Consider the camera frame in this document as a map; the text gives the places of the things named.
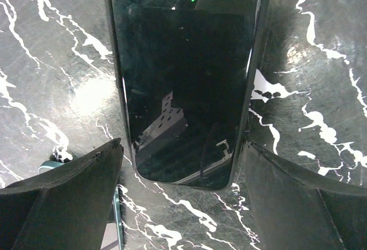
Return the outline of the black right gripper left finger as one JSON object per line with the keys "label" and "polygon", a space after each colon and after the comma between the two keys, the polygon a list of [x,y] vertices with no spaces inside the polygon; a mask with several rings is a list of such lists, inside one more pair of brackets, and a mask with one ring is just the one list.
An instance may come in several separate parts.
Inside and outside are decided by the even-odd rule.
{"label": "black right gripper left finger", "polygon": [[115,138],[1,189],[1,249],[100,249],[122,160]]}

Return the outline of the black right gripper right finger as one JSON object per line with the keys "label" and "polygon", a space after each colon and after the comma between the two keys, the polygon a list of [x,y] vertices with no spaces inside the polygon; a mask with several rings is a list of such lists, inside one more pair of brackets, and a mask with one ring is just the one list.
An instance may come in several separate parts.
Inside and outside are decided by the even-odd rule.
{"label": "black right gripper right finger", "polygon": [[366,249],[366,188],[244,145],[244,174],[263,249]]}

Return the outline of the black smartphone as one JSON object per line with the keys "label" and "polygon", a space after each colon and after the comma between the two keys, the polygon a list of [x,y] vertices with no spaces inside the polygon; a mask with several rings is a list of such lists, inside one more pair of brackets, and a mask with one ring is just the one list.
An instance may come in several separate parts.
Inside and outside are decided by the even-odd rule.
{"label": "black smartphone", "polygon": [[142,179],[220,190],[236,171],[270,0],[105,0]]}

